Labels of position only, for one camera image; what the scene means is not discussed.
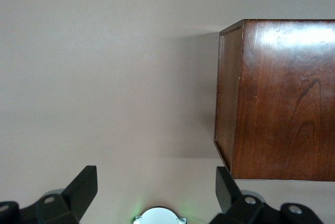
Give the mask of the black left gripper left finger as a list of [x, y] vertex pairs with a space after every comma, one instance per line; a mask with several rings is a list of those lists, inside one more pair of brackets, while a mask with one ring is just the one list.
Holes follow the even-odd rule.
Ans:
[[49, 191], [26, 208], [1, 202], [1, 223], [80, 223], [97, 191], [97, 167], [88, 165], [65, 189]]

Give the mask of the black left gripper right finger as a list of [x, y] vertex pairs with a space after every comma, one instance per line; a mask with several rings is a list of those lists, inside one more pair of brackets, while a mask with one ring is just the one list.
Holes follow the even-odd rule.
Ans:
[[224, 166], [216, 168], [216, 197], [221, 213], [211, 223], [322, 223], [304, 205], [284, 203], [276, 210], [261, 197], [242, 192]]

